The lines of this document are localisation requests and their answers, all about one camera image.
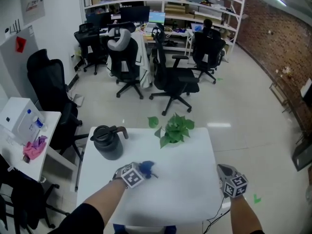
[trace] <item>brick wall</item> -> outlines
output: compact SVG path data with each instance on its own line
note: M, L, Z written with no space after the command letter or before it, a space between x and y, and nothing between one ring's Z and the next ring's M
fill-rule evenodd
M262 0L246 0L244 13L249 17L242 20L238 43L283 87L302 130L312 130L312 109L301 102L300 95L301 87L312 78L312 28ZM232 26L236 22L231 18ZM276 76L276 69L285 66L290 67L292 79Z

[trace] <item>white floor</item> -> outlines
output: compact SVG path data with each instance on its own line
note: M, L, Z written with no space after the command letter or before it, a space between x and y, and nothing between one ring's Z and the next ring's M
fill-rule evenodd
M167 66L170 65L173 65L173 60L168 55ZM180 66L193 65L181 62ZM97 76L93 75L93 68L86 73L80 72L79 76L73 93L85 96L78 115L83 121L80 134L88 133L92 126L103 124L148 128L147 117L151 116L157 116L165 125L174 112L185 115L195 121L195 126L208 127L217 163L235 166L246 175L249 188L245 197L265 233L300 233L310 208L305 201L309 183L307 169L297 172L291 160L294 143L300 134L299 127L293 115L282 114L283 107L269 90L270 79L240 48L235 47L230 63L223 62L218 67L214 76L219 79L215 85L204 75L199 84L200 92L183 96L193 107L191 113L186 112L186 106L174 102L167 116L163 117L161 112L168 98L148 99L150 93L157 92L155 87L141 89L143 100L134 89L116 98L116 92L123 84L116 85L104 67L99 69ZM74 152L68 150L65 154L73 157ZM72 211L77 195L69 191L68 171L49 159L45 163L44 174L61 186L51 197L51 203ZM260 203L254 204L254 194L262 199ZM63 219L59 214L49 214L56 225ZM178 226L177 233L201 234L206 227L207 221ZM49 231L42 222L34 233ZM114 232L108 226L104 233ZM208 233L232 233L230 215L220 219Z

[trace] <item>kettle handle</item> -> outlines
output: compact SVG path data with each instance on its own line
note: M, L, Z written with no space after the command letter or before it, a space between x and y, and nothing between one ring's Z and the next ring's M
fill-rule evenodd
M117 127L116 133L118 133L118 132L122 132L125 139L129 138L127 129L125 127Z

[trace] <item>laptop screen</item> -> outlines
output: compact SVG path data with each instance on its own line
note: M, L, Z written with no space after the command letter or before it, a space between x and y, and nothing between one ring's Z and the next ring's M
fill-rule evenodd
M165 23L165 14L162 12L150 12L148 22Z

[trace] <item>blue jeans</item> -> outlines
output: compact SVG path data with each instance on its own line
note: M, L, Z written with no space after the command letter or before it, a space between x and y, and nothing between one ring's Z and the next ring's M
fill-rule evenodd
M120 224L113 224L115 234L128 234L126 232L125 226ZM176 234L176 226L166 226L165 234Z

